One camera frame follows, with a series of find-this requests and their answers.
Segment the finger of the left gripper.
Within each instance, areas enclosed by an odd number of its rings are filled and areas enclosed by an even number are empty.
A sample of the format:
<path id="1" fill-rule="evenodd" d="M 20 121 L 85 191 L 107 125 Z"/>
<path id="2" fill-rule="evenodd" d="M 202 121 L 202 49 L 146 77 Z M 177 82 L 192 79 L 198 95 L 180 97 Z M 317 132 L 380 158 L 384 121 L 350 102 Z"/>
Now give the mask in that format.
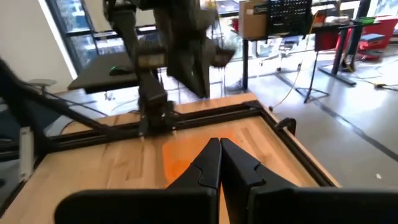
<path id="1" fill-rule="evenodd" d="M 210 44 L 210 65 L 213 67 L 225 67 L 236 53 L 235 48 L 220 47 L 215 42 L 210 42 Z"/>
<path id="2" fill-rule="evenodd" d="M 173 40 L 167 49 L 167 75 L 199 98 L 210 97 L 211 40 Z"/>

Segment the black perforated crate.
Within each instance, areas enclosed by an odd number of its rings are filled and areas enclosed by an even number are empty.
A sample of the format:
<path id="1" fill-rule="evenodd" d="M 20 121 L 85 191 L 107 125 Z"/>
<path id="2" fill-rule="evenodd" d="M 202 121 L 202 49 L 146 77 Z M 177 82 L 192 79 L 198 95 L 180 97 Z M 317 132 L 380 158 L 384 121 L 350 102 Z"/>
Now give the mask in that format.
<path id="1" fill-rule="evenodd" d="M 307 35 L 312 24 L 312 0 L 268 0 L 269 35 Z"/>

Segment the black aluminium table frame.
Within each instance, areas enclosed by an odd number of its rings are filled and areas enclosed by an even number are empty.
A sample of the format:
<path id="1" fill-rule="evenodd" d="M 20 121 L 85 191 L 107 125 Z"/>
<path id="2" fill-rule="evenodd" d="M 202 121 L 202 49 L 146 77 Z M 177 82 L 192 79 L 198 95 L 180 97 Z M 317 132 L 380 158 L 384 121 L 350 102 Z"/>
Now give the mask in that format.
<path id="1" fill-rule="evenodd" d="M 36 126 L 26 105 L 27 100 L 34 100 L 88 127 L 87 131 L 79 133 L 38 137 L 34 144 L 34 153 L 40 158 L 36 170 L 15 199 L 4 207 L 3 224 L 55 224 L 55 209 L 65 197 L 82 190 L 135 189 L 129 174 L 137 168 L 141 169 L 141 184 L 147 184 L 151 169 L 164 168 L 163 160 L 144 162 L 144 153 L 156 150 L 154 136 L 170 131 L 196 133 L 209 125 L 249 117 L 269 131 L 267 151 L 284 152 L 291 162 L 290 166 L 283 164 L 278 171 L 271 171 L 298 187 L 340 188 L 293 134 L 286 128 L 277 130 L 274 127 L 279 121 L 256 100 L 190 113 L 175 111 L 177 119 L 172 129 L 148 131 L 141 136 L 138 133 L 140 121 L 107 126 L 37 94 L 19 80 L 3 60 L 0 60 L 0 96 L 22 125 Z"/>

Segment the red box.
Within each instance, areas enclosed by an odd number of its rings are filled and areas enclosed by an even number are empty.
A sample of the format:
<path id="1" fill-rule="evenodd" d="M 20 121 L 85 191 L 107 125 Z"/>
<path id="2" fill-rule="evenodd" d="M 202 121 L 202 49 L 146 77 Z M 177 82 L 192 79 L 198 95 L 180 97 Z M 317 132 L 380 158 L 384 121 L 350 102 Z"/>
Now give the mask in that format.
<path id="1" fill-rule="evenodd" d="M 315 34 L 315 51 L 331 50 L 339 39 L 338 31 L 318 32 Z"/>

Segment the black tripod stand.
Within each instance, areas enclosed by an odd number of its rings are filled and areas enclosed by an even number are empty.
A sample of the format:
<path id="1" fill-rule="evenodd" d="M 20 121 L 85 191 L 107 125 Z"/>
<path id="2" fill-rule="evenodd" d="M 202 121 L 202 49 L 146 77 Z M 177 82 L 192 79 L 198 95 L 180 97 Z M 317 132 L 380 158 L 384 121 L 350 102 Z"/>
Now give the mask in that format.
<path id="1" fill-rule="evenodd" d="M 315 70 L 317 68 L 318 55 L 319 55 L 319 51 L 316 51 L 309 87 L 307 87 L 307 88 L 295 87 L 294 88 L 294 90 L 297 93 L 299 93 L 300 95 L 302 95 L 304 97 L 304 100 L 303 100 L 304 104 L 307 104 L 311 101 L 319 100 L 321 98 L 326 98 L 330 95 L 329 93 L 327 93 L 325 91 L 321 91 L 321 90 L 318 90 L 313 87 L 313 83 L 315 80 Z"/>

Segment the black workbench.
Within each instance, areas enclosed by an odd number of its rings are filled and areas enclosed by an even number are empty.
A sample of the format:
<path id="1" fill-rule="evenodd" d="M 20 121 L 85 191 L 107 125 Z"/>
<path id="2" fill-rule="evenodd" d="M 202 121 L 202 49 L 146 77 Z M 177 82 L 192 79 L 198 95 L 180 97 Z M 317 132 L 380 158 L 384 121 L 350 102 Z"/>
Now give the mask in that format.
<path id="1" fill-rule="evenodd" d="M 363 24 L 359 21 L 354 21 L 354 25 L 350 26 L 342 26 L 342 25 L 332 25 L 332 26 L 323 26 L 316 27 L 315 33 L 319 35 L 323 32 L 337 32 L 340 31 L 340 43 L 338 44 L 338 48 L 335 52 L 335 58 L 333 61 L 333 67 L 330 71 L 326 71 L 323 67 L 319 67 L 318 69 L 323 72 L 325 75 L 328 75 L 330 78 L 334 78 L 348 86 L 354 87 L 356 86 L 356 82 L 347 79 L 346 77 L 337 74 L 340 65 L 341 59 L 343 55 L 344 43 L 346 40 L 346 36 L 348 34 L 349 29 L 355 30 L 357 27 L 367 27 L 367 26 L 378 26 L 380 22 L 373 22 L 372 24 Z M 255 42 L 260 40 L 267 40 L 267 37 L 256 37 L 256 38 L 244 38 L 243 37 L 243 77 L 239 84 L 241 85 L 242 90 L 246 91 L 248 89 L 248 42 Z"/>

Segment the black frame clip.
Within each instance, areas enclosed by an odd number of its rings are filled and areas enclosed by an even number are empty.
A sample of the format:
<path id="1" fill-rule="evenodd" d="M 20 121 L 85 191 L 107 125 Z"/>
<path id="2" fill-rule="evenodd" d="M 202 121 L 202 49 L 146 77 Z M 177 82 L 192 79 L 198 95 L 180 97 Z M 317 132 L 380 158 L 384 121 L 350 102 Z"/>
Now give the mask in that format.
<path id="1" fill-rule="evenodd" d="M 291 134 L 295 136 L 297 122 L 294 118 L 284 118 L 283 120 L 279 121 L 274 127 L 277 130 L 282 130 L 286 128 Z"/>

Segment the orange plastic bin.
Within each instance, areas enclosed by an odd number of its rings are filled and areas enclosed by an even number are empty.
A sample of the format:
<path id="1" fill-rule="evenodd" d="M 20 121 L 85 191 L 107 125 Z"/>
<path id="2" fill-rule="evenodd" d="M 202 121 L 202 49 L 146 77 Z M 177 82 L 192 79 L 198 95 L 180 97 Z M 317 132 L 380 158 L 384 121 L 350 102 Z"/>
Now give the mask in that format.
<path id="1" fill-rule="evenodd" d="M 177 133 L 162 145 L 166 187 L 183 174 L 211 138 L 238 140 L 233 131 L 221 129 L 220 131 Z"/>

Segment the brown cardboard box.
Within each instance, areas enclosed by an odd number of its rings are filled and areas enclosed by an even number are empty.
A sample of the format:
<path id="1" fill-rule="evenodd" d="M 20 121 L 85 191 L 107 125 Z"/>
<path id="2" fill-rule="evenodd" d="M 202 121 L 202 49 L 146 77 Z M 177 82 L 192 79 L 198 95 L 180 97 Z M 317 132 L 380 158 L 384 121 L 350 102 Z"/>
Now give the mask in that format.
<path id="1" fill-rule="evenodd" d="M 268 0 L 239 2 L 238 32 L 244 39 L 261 39 L 266 36 Z"/>

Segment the black computer mouse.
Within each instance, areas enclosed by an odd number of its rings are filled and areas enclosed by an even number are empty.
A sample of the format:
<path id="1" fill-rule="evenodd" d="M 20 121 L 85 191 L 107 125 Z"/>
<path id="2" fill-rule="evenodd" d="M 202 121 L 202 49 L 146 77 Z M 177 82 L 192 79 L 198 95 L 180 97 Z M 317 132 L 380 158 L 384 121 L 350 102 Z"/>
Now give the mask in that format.
<path id="1" fill-rule="evenodd" d="M 128 75 L 134 72 L 134 69 L 130 66 L 118 65 L 113 66 L 109 71 L 110 76 Z"/>

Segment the silver metal bracket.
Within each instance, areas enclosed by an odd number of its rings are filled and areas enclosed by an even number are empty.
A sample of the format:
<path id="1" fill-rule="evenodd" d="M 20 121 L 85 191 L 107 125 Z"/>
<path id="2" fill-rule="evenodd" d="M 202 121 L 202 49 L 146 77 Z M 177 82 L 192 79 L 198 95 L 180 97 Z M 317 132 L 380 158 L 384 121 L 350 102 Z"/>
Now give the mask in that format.
<path id="1" fill-rule="evenodd" d="M 30 127 L 21 127 L 19 136 L 19 177 L 27 181 L 34 170 L 34 134 Z"/>

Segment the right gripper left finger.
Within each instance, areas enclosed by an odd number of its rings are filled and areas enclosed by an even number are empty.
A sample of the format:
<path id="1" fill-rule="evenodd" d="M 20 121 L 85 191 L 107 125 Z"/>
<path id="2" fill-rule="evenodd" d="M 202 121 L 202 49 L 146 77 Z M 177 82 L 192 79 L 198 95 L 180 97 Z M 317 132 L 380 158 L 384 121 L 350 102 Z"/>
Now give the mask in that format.
<path id="1" fill-rule="evenodd" d="M 219 224 L 221 143 L 211 138 L 165 189 L 82 190 L 65 197 L 55 224 Z"/>

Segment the grey side table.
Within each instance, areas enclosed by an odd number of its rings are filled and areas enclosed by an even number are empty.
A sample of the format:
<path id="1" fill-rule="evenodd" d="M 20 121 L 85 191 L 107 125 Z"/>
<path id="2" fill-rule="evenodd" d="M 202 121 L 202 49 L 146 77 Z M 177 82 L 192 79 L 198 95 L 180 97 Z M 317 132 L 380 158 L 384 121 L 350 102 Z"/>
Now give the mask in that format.
<path id="1" fill-rule="evenodd" d="M 134 73 L 110 75 L 113 67 L 130 67 L 127 53 L 99 55 L 68 86 L 68 90 L 84 89 L 86 93 L 117 90 L 139 85 Z"/>

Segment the large window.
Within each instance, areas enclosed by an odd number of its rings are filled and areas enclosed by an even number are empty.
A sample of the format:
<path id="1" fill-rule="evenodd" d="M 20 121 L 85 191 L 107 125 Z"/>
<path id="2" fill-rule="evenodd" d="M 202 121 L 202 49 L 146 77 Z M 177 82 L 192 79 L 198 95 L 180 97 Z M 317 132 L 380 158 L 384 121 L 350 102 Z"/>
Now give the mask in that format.
<path id="1" fill-rule="evenodd" d="M 62 38 L 73 68 L 80 74 L 100 55 L 125 52 L 114 31 L 95 31 L 84 0 L 45 0 Z"/>

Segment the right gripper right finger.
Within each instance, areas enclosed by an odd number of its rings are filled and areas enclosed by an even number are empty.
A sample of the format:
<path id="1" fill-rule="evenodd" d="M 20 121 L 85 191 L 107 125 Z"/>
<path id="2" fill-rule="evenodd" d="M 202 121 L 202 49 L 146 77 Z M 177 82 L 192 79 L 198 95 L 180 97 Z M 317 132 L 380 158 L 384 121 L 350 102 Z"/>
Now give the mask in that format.
<path id="1" fill-rule="evenodd" d="M 398 224 L 398 191 L 298 187 L 221 139 L 230 224 Z"/>

